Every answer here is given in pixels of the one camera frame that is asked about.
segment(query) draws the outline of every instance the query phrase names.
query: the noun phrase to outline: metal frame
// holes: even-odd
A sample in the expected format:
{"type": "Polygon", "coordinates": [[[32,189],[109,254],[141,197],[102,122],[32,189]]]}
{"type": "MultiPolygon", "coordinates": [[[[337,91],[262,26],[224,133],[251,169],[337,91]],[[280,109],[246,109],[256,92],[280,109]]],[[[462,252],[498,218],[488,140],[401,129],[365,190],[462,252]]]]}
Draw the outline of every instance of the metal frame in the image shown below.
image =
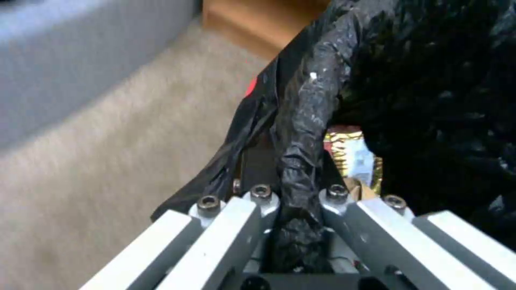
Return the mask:
{"type": "Polygon", "coordinates": [[[231,272],[241,272],[262,237],[260,208],[232,198],[157,290],[216,290],[231,272]]]}
{"type": "Polygon", "coordinates": [[[412,223],[497,289],[516,288],[516,255],[449,211],[412,223]]]}
{"type": "Polygon", "coordinates": [[[493,289],[381,199],[334,203],[320,198],[326,226],[372,273],[400,270],[419,289],[493,289]]]}
{"type": "Polygon", "coordinates": [[[152,289],[201,233],[198,219],[167,211],[80,290],[152,289]]]}

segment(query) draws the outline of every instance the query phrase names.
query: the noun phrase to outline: black garbage bag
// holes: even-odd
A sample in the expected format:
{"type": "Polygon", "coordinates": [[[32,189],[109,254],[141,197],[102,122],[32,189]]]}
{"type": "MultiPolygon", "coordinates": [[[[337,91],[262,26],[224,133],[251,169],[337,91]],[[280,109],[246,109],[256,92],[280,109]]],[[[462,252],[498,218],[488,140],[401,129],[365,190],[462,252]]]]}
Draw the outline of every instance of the black garbage bag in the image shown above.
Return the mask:
{"type": "Polygon", "coordinates": [[[257,77],[210,163],[152,215],[225,199],[242,150],[274,144],[282,209],[265,270],[331,272],[323,137],[358,125],[384,160],[382,194],[449,209],[514,248],[514,0],[334,0],[257,77]]]}

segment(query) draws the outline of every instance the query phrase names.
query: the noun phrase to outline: floor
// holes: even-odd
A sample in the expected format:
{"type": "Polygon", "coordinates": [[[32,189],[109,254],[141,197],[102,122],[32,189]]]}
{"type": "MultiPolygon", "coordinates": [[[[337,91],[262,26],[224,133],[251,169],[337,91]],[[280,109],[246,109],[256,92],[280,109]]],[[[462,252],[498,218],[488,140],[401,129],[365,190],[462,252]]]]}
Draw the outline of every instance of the floor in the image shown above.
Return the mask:
{"type": "Polygon", "coordinates": [[[194,21],[62,124],[0,152],[0,285],[77,289],[221,145],[265,61],[194,21]]]}

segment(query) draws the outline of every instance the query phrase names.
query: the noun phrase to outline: gray couch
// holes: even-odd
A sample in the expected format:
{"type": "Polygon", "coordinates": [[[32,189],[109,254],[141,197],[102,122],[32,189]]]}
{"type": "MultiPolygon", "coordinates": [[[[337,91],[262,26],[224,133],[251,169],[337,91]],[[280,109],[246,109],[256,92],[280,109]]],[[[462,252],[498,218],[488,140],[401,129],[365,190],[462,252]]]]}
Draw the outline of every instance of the gray couch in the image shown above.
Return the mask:
{"type": "Polygon", "coordinates": [[[199,11],[200,0],[0,3],[0,151],[129,76],[199,11]]]}

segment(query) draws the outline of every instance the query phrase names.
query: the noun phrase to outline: wooden furniture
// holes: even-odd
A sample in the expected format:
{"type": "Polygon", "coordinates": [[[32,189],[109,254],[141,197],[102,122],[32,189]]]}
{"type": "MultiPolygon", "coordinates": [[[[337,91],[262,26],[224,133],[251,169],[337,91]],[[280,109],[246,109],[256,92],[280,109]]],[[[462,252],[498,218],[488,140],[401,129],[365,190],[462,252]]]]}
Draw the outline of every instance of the wooden furniture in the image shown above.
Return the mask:
{"type": "Polygon", "coordinates": [[[204,0],[204,27],[273,59],[330,0],[204,0]]]}

